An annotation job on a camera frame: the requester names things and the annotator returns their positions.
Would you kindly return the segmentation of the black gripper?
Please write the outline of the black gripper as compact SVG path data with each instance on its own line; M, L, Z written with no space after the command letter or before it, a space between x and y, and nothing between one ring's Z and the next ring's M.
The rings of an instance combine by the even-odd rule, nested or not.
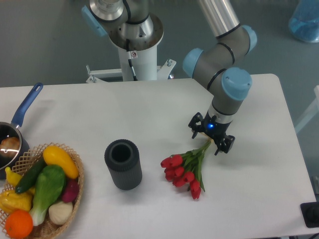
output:
M217 150L214 155L217 155L220 152L228 153L232 148L235 137L232 135L227 135L226 131L230 126L230 122L228 123L219 123L217 122L217 116L214 115L211 117L209 114L203 119L203 116L200 112L197 112L190 120L188 127L192 131L192 139L195 139L199 132L203 132L204 125L204 133L214 140Z

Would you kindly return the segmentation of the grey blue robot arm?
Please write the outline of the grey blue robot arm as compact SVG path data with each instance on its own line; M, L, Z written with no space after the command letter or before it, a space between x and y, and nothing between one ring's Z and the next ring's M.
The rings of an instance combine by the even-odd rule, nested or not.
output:
M183 60L183 70L213 95L206 113L197 113L189 122L194 135L211 138L217 152L228 153L234 136L228 135L235 114L252 85L250 74L235 62L257 43L255 31L241 25L227 0L198 2L216 45L208 51L191 50ZM117 47L124 81L157 80L157 46L163 37L161 20L149 10L146 0L92 0L81 10L89 27L98 36L108 36Z

